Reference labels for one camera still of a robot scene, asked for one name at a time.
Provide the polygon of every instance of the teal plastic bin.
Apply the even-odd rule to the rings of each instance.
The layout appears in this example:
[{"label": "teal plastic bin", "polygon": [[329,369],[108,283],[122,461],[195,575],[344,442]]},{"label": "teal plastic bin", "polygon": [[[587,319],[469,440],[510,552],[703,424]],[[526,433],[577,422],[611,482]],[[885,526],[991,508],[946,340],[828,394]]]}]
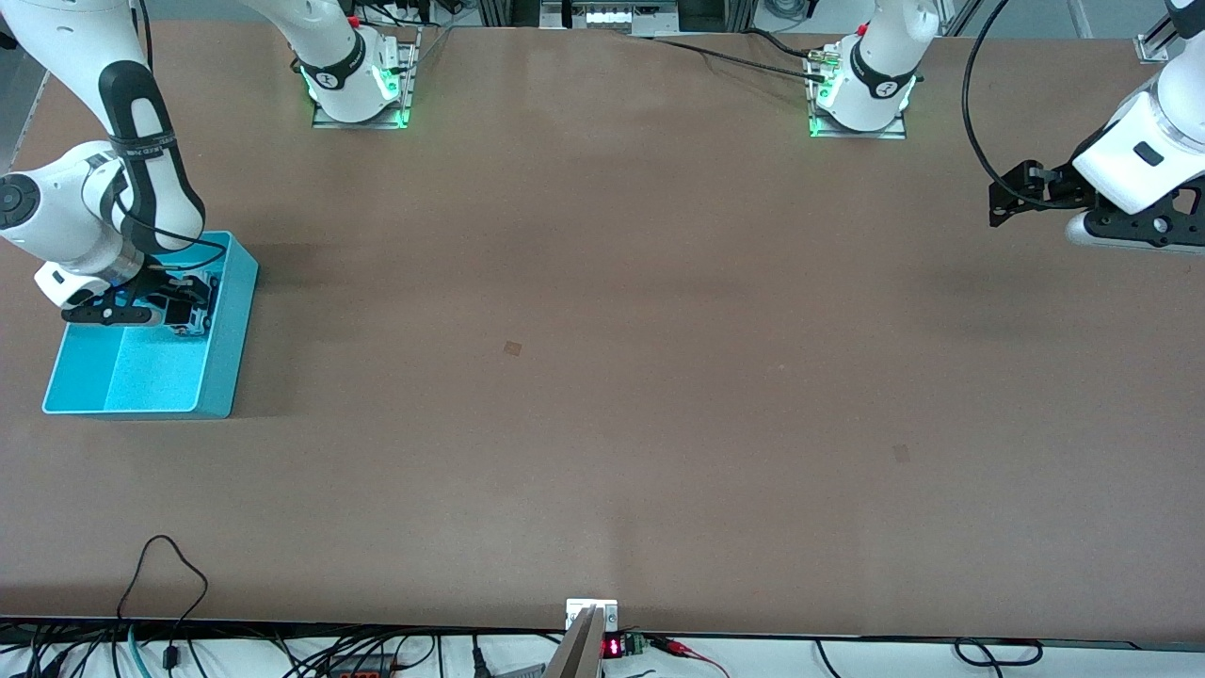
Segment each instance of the teal plastic bin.
[{"label": "teal plastic bin", "polygon": [[[227,246],[224,257],[202,269],[218,276],[210,330],[183,337],[161,325],[67,324],[42,412],[133,420],[230,415],[259,264],[229,231],[201,238]],[[159,259],[187,265],[211,255],[194,244]]]}]

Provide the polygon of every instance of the table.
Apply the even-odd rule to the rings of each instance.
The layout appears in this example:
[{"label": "table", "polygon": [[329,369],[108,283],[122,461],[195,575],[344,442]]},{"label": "table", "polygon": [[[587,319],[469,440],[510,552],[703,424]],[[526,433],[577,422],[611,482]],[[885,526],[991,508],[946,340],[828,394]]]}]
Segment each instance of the table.
[{"label": "table", "polygon": [[[423,63],[410,130],[310,130],[271,26],[155,36],[263,265],[235,415],[43,417],[61,325],[0,248],[0,613],[111,613],[167,532],[201,617],[1205,638],[1203,264],[989,229],[968,41],[876,142],[809,138],[789,78],[509,29]],[[991,43],[980,134],[1057,164],[1151,72]],[[52,83],[18,166],[99,132]],[[130,614],[195,595],[155,554]]]}]

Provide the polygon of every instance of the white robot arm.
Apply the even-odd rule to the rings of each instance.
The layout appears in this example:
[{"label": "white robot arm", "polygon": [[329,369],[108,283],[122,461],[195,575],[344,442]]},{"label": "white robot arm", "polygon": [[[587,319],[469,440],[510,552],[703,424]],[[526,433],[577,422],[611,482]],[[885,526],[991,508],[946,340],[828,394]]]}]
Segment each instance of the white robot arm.
[{"label": "white robot arm", "polygon": [[[1047,171],[1025,160],[1004,176],[1009,187],[993,183],[993,226],[1023,211],[1086,207],[1068,223],[1075,243],[1205,253],[1197,214],[1205,189],[1205,0],[1164,1],[1183,52],[1122,101],[1071,161]],[[1193,199],[1177,201],[1186,193]]]},{"label": "white robot arm", "polygon": [[[398,99],[384,84],[396,76],[388,72],[393,37],[353,28],[331,0],[243,2],[286,35],[330,117],[360,122]],[[204,276],[171,276],[154,259],[198,241],[205,205],[188,183],[128,0],[0,0],[0,14],[108,132],[0,177],[0,236],[46,261],[34,278],[70,322],[159,322],[161,313],[134,303],[143,297],[204,307]]]},{"label": "white robot arm", "polygon": [[353,28],[334,0],[240,1],[284,34],[311,96],[331,118],[364,122],[400,96],[398,40]]},{"label": "white robot arm", "polygon": [[125,0],[0,0],[0,13],[108,132],[45,167],[0,177],[0,235],[46,260],[35,279],[74,308],[133,279],[149,254],[190,244],[205,206]]},{"label": "white robot arm", "polygon": [[837,60],[816,105],[852,130],[883,129],[907,105],[939,25],[934,0],[877,0],[869,23],[825,46]]}]

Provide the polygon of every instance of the power cable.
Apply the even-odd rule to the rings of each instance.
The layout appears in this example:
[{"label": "power cable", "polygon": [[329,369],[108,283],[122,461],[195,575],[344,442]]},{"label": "power cable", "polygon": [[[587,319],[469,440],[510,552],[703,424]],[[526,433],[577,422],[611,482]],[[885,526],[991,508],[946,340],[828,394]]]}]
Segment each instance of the power cable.
[{"label": "power cable", "polygon": [[681,49],[689,49],[690,52],[698,52],[705,57],[715,57],[717,59],[723,59],[725,61],[731,61],[734,64],[740,64],[742,66],[748,66],[752,69],[762,69],[764,71],[776,72],[780,75],[788,75],[790,77],[799,77],[803,79],[810,79],[812,82],[824,82],[824,76],[819,73],[810,73],[804,71],[793,71],[790,69],[783,69],[778,66],[771,66],[770,64],[762,64],[758,61],[751,61],[748,59],[742,59],[740,57],[733,57],[731,54],[724,54],[723,52],[716,52],[713,49],[707,49],[706,47],[696,47],[694,45],[687,45],[686,42],[675,42],[672,40],[652,40],[657,45],[670,45],[678,47]]},{"label": "power cable", "polygon": [[[978,652],[983,653],[984,659],[977,660],[966,656],[963,653],[963,645],[974,645],[976,649],[978,649]],[[987,645],[983,644],[981,641],[977,641],[975,638],[957,638],[954,641],[954,654],[957,654],[958,659],[963,660],[963,662],[965,664],[969,664],[971,666],[977,666],[978,668],[991,668],[995,671],[995,678],[1004,678],[1004,667],[1016,668],[1022,666],[1033,666],[1042,660],[1045,650],[1042,649],[1042,644],[1040,642],[1034,641],[1028,647],[1031,647],[1035,650],[1038,650],[1034,654],[1034,656],[1018,660],[1003,660],[1003,659],[995,659],[995,655],[992,654],[992,650],[989,650]]]},{"label": "power cable", "polygon": [[841,674],[833,668],[833,662],[828,660],[828,653],[824,652],[824,643],[816,641],[816,649],[821,652],[821,661],[824,662],[824,668],[828,670],[833,678],[841,678]]},{"label": "power cable", "polygon": [[988,161],[987,154],[983,152],[983,147],[980,146],[978,137],[975,135],[975,125],[971,123],[971,110],[970,110],[970,89],[971,89],[971,72],[975,70],[975,60],[978,58],[980,47],[983,46],[983,39],[987,37],[987,31],[992,29],[992,24],[995,23],[997,17],[1004,11],[1005,6],[1009,5],[1009,0],[1000,0],[1000,2],[992,10],[983,22],[983,28],[980,29],[978,35],[975,37],[975,42],[971,45],[971,53],[966,57],[966,69],[963,71],[963,128],[966,130],[966,140],[970,141],[971,151],[975,152],[975,158],[978,160],[980,165],[983,166],[983,171],[987,172],[992,181],[999,184],[1001,188],[1009,191],[1013,197],[1034,205],[1036,207],[1042,207],[1047,210],[1075,210],[1083,205],[1074,202],[1052,202],[1050,200],[1041,200],[1038,197],[1030,197],[1029,195],[1022,194],[1019,190],[1013,188],[1000,176],[1000,172],[995,171],[992,163]]}]

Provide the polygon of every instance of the black cable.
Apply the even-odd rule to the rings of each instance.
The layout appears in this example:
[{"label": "black cable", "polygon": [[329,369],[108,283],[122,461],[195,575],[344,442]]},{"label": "black cable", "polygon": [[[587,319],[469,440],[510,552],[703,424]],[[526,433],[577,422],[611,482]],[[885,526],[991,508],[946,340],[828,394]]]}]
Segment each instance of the black cable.
[{"label": "black cable", "polygon": [[1083,205],[1077,205],[1075,202],[1052,202],[1050,200],[1040,200],[1038,197],[1030,197],[1029,195],[1023,195],[1019,190],[1010,185],[1000,172],[995,171],[992,163],[988,161],[987,154],[983,152],[983,147],[980,146],[978,137],[975,136],[975,125],[971,124],[971,108],[969,102],[970,90],[971,90],[971,71],[975,69],[975,59],[978,58],[980,47],[983,46],[983,39],[987,37],[987,31],[995,23],[995,18],[1000,16],[1004,7],[1009,4],[1009,0],[1000,0],[1000,2],[992,10],[987,16],[987,20],[983,22],[983,28],[980,29],[978,35],[975,37],[975,43],[971,45],[971,53],[966,57],[966,69],[963,71],[963,128],[966,130],[966,140],[971,143],[971,151],[975,152],[975,158],[978,159],[980,165],[983,166],[983,171],[987,172],[992,181],[999,184],[1001,188],[1009,191],[1013,197],[1029,202],[1030,205],[1047,208],[1047,210],[1075,210]]},{"label": "black cable", "polygon": [[104,641],[104,638],[105,638],[104,633],[101,633],[100,636],[96,636],[96,639],[93,641],[92,644],[88,645],[87,652],[83,653],[83,658],[80,659],[80,665],[76,666],[75,670],[71,671],[70,674],[67,674],[67,678],[77,678],[78,676],[83,676],[83,671],[88,666],[88,659],[90,659],[92,658],[92,653],[94,653],[96,650],[96,648],[100,647],[100,643],[101,643],[101,641]]},{"label": "black cable", "polygon": [[183,552],[180,550],[180,544],[177,544],[175,540],[172,540],[166,535],[155,535],[154,537],[147,540],[145,544],[142,544],[142,553],[139,554],[139,562],[137,565],[134,566],[134,577],[130,578],[130,583],[125,586],[125,591],[122,592],[120,600],[117,601],[117,619],[118,621],[124,619],[124,617],[122,615],[122,608],[125,607],[125,601],[130,597],[130,592],[134,590],[134,584],[136,584],[139,580],[139,574],[142,573],[142,562],[147,558],[147,550],[151,548],[151,544],[160,540],[167,542],[171,549],[176,552],[176,558],[180,560],[180,562],[188,570],[192,570],[193,574],[195,574],[196,578],[201,580],[201,594],[196,596],[196,600],[193,601],[193,605],[188,606],[188,609],[184,611],[184,614],[181,614],[176,619],[176,623],[172,624],[171,626],[172,632],[175,632],[176,629],[180,627],[181,623],[184,621],[184,618],[192,614],[193,611],[196,609],[196,606],[201,605],[201,601],[205,600],[205,595],[210,592],[210,579],[208,577],[205,577],[205,573],[198,570],[196,566],[192,564],[192,561],[184,558]]},{"label": "black cable", "polygon": [[276,629],[276,626],[272,626],[272,633],[276,635],[276,647],[281,648],[284,656],[289,658],[289,666],[295,668],[298,665],[298,658],[293,656],[293,653],[289,652],[289,647],[284,644],[284,638],[281,637],[281,632]]},{"label": "black cable", "polygon": [[413,664],[399,664],[398,654],[401,653],[401,645],[406,644],[406,641],[408,641],[410,638],[411,636],[402,636],[401,642],[399,642],[398,647],[393,649],[393,661],[389,662],[393,671],[408,671],[411,668],[415,668],[419,664],[423,664],[424,661],[430,659],[433,654],[435,654],[435,636],[431,635],[431,647],[427,650],[427,654],[424,654],[422,659],[419,659]]},{"label": "black cable", "polygon": [[[125,208],[125,205],[123,205],[119,199],[117,200],[117,210],[122,213],[123,217],[131,219],[139,226],[146,228],[146,229],[151,230],[152,232],[154,232],[157,235],[166,235],[167,237],[175,237],[177,240],[183,240],[184,242],[188,242],[189,244],[205,244],[206,247],[212,247],[212,248],[214,248],[214,249],[218,250],[216,254],[213,254],[212,257],[205,259],[204,261],[201,261],[199,264],[189,264],[189,265],[161,265],[160,264],[160,265],[153,266],[155,270],[161,270],[161,271],[166,271],[166,272],[183,272],[183,271],[187,271],[187,270],[196,270],[196,269],[201,269],[201,267],[205,267],[205,266],[212,264],[213,261],[221,259],[222,257],[224,257],[227,254],[227,246],[223,244],[223,243],[221,243],[221,242],[210,242],[208,240],[201,240],[200,237],[190,237],[188,235],[181,235],[178,232],[172,232],[170,230],[164,230],[164,229],[158,228],[155,225],[152,225],[149,223],[142,223],[141,219],[139,219],[137,217],[130,214],[130,212]],[[201,577],[201,579],[205,580],[205,586],[206,586],[206,590],[207,590],[208,589],[208,580],[205,579],[205,576],[201,574],[196,568],[193,568],[193,572],[196,572],[196,574],[199,574]]]},{"label": "black cable", "polygon": [[828,660],[828,653],[824,652],[824,643],[816,641],[816,649],[821,652],[821,661],[824,662],[824,668],[828,668],[828,672],[833,674],[833,678],[841,678],[841,674],[836,672],[836,668],[833,668],[833,662]]},{"label": "black cable", "polygon": [[196,648],[193,647],[193,637],[188,636],[186,641],[188,642],[188,654],[193,655],[193,664],[196,665],[196,672],[201,674],[201,678],[210,678],[210,674],[205,672],[205,665],[201,664],[201,658],[196,656]]},{"label": "black cable", "polygon": [[[440,28],[440,24],[437,24],[437,23],[434,23],[434,22],[416,22],[416,20],[412,20],[412,19],[399,19],[399,18],[398,18],[398,17],[395,17],[395,16],[393,14],[393,12],[390,12],[390,11],[389,11],[389,8],[388,8],[388,7],[386,7],[384,5],[365,5],[365,7],[371,7],[371,8],[376,10],[377,12],[381,12],[381,13],[382,13],[382,14],[384,14],[384,16],[386,16],[386,17],[387,17],[387,18],[388,18],[388,19],[389,19],[390,22],[393,22],[393,24],[394,24],[394,25],[400,25],[400,26],[406,26],[406,25],[422,25],[422,26],[433,26],[433,28]],[[368,13],[365,13],[365,14],[364,14],[364,17],[365,17],[365,18],[364,18],[364,20],[368,20]]]},{"label": "black cable", "polygon": [[154,46],[151,43],[151,14],[147,14],[147,0],[139,0],[142,11],[142,34],[147,41],[147,69],[154,72]]},{"label": "black cable", "polygon": [[120,625],[113,625],[113,637],[110,638],[108,645],[108,659],[113,662],[113,678],[122,678],[122,668],[117,666],[117,638],[119,637]]},{"label": "black cable", "polygon": [[[977,660],[977,659],[971,659],[971,658],[966,656],[965,654],[963,654],[963,645],[964,644],[975,645],[976,648],[978,648],[978,652],[983,653],[983,656],[986,659]],[[995,659],[995,655],[992,654],[992,650],[987,649],[987,645],[984,645],[980,641],[976,641],[975,638],[956,638],[954,639],[954,654],[958,655],[958,659],[963,660],[964,664],[969,664],[971,666],[977,666],[978,668],[992,668],[993,671],[995,671],[995,678],[1004,678],[1004,670],[1003,670],[1003,667],[1005,667],[1005,666],[1010,666],[1010,667],[1033,666],[1033,665],[1035,665],[1035,664],[1038,664],[1039,661],[1042,660],[1042,655],[1045,654],[1045,650],[1042,649],[1042,644],[1040,642],[1034,641],[1031,644],[1029,644],[1027,647],[1030,647],[1030,648],[1034,648],[1034,649],[1038,650],[1034,654],[1034,656],[1028,658],[1028,659],[1018,659],[1018,660],[1005,661],[1005,660]]]},{"label": "black cable", "polygon": [[793,49],[790,47],[787,47],[772,33],[770,33],[768,30],[762,30],[759,28],[748,28],[748,29],[742,30],[741,33],[747,34],[747,35],[757,35],[757,36],[764,37],[764,39],[769,40],[770,45],[774,45],[775,48],[777,48],[780,52],[783,52],[786,54],[790,54],[792,57],[798,57],[800,59],[806,59],[809,52],[815,52],[816,51],[816,49]]},{"label": "black cable", "polygon": [[824,82],[824,76],[819,73],[810,73],[804,71],[793,71],[790,69],[781,69],[778,66],[771,66],[769,64],[759,64],[757,61],[751,61],[748,59],[742,59],[740,57],[733,57],[730,54],[724,54],[722,52],[716,52],[707,49],[705,47],[695,47],[694,45],[687,45],[686,42],[674,42],[672,40],[653,40],[658,45],[672,45],[674,47],[680,47],[682,49],[689,49],[692,52],[698,52],[706,57],[715,57],[717,59],[724,59],[725,61],[731,61],[734,64],[740,64],[742,66],[750,66],[753,69],[762,69],[770,72],[776,72],[781,75],[789,75],[792,77],[801,77],[804,79],[810,79],[812,82]]}]

